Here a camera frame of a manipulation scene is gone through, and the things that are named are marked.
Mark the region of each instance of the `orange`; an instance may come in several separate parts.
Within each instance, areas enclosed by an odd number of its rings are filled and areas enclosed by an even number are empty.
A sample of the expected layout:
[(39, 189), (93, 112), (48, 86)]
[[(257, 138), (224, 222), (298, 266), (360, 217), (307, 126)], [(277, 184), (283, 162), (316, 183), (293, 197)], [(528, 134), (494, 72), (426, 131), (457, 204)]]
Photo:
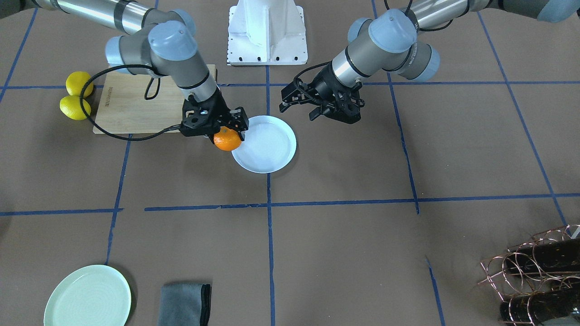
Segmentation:
[(233, 151), (242, 145), (242, 140), (235, 130), (221, 127), (220, 131), (213, 136), (213, 143), (223, 151)]

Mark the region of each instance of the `black bottle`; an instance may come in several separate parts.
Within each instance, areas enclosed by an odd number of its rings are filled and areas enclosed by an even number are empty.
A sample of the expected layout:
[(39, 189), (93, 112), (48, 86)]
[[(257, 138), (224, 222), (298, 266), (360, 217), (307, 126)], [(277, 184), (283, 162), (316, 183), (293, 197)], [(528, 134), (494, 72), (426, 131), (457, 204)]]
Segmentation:
[(517, 252), (527, 256), (512, 254), (507, 257), (505, 267), (510, 274), (520, 274), (517, 266), (523, 273), (537, 273), (538, 267), (532, 258), (547, 273), (580, 272), (580, 238), (523, 248)]
[(580, 289), (566, 288), (516, 297), (511, 303), (513, 320), (510, 318), (509, 305), (509, 302), (502, 302), (499, 307), (503, 321), (531, 321), (538, 325), (544, 321), (571, 316), (580, 322)]

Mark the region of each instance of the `white plate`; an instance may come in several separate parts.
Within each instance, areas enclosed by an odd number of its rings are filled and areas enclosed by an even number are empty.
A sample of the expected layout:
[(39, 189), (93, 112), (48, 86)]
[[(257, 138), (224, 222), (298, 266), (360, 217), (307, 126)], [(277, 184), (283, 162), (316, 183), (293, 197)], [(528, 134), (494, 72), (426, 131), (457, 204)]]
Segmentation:
[(123, 326), (131, 308), (127, 280), (116, 269), (91, 265), (74, 271), (52, 292), (45, 326)]
[(246, 170), (270, 173), (285, 167), (295, 152), (292, 128), (278, 118), (258, 115), (249, 119), (245, 140), (231, 153)]

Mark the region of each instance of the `gray cloth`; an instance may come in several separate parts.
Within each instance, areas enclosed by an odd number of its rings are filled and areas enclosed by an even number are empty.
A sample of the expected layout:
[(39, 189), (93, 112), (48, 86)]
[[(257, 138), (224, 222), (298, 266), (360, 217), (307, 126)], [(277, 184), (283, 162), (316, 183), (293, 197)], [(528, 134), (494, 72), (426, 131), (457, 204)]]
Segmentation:
[(158, 326), (207, 326), (212, 287), (209, 284), (171, 283), (161, 288)]

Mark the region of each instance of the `light green plate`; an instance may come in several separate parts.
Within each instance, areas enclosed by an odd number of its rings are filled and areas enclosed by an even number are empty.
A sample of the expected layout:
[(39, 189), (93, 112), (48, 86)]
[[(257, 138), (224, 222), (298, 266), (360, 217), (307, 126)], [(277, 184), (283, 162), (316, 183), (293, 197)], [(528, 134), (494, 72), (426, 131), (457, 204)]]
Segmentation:
[(131, 291), (121, 273), (91, 265), (67, 276), (52, 292), (44, 311), (45, 326), (123, 326)]

